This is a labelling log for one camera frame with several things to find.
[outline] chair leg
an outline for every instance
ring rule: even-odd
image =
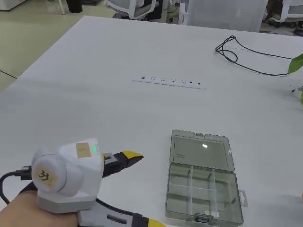
[[[61,9],[62,15],[65,15],[65,11],[63,9],[63,5],[62,5],[61,0],[59,0],[59,5],[60,5],[60,9]]]

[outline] green leaf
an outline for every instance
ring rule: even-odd
[[[303,66],[303,54],[292,59],[288,67],[288,74],[298,71]]]

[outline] box lid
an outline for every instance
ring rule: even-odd
[[[228,138],[173,130],[170,162],[234,171]]]

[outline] office chair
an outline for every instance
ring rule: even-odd
[[[130,19],[141,19],[159,5],[157,0],[152,0],[151,4],[144,4],[143,0],[105,0],[105,4]]]

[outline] floor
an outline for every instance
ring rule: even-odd
[[[9,12],[0,11],[0,70],[18,77],[84,15],[112,17],[115,13],[103,2],[83,6],[79,14],[71,14],[64,1],[63,5],[65,16],[56,0],[27,0]],[[0,72],[0,91],[14,81]]]

